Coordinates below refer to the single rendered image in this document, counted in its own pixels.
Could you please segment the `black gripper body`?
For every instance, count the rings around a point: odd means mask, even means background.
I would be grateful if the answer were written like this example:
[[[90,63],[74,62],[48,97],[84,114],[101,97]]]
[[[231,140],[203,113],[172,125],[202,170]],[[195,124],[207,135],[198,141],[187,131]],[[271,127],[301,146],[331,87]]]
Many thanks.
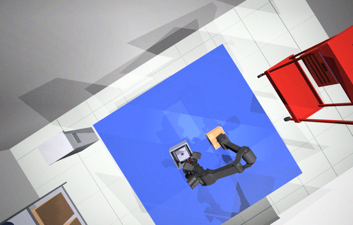
[[[194,159],[192,159],[191,162],[192,162],[192,164],[195,165],[195,169],[193,169],[193,174],[192,174],[192,173],[187,173],[187,174],[185,174],[185,178],[186,178],[186,179],[189,179],[192,175],[195,175],[195,170],[196,170],[197,168],[201,167],[201,166],[197,163],[197,162],[198,162],[198,159],[200,160],[201,155],[202,155],[202,154],[201,154],[200,152],[193,152],[193,153],[192,153],[192,157],[193,157]]]

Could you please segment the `white square plate with central hole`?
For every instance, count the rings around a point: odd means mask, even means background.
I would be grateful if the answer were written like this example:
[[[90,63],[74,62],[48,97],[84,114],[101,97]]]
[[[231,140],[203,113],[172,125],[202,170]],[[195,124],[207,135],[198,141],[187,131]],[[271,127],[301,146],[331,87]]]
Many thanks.
[[[185,148],[185,146],[180,147],[179,149],[175,150],[175,154],[177,155],[178,159],[180,162],[182,162],[183,160],[187,159],[188,157],[190,157],[187,149]]]

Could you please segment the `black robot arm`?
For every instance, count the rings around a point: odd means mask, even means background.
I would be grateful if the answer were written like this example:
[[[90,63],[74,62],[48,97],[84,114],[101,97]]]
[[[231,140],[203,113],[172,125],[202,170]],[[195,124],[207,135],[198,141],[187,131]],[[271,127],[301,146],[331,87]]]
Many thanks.
[[[255,163],[257,157],[254,155],[253,151],[248,146],[240,147],[236,144],[230,142],[230,139],[226,136],[226,134],[219,134],[216,137],[218,143],[222,146],[222,148],[226,150],[231,150],[236,153],[235,160],[225,166],[222,166],[217,169],[203,169],[202,167],[198,167],[195,170],[196,175],[192,175],[186,182],[192,189],[194,189],[199,183],[202,186],[210,186],[214,184],[218,179],[224,178],[236,173],[242,173],[245,169],[251,168]],[[246,164],[242,165],[241,159],[244,159]],[[193,169],[195,169],[195,165],[190,162],[185,162],[183,166],[183,172],[193,173]]]

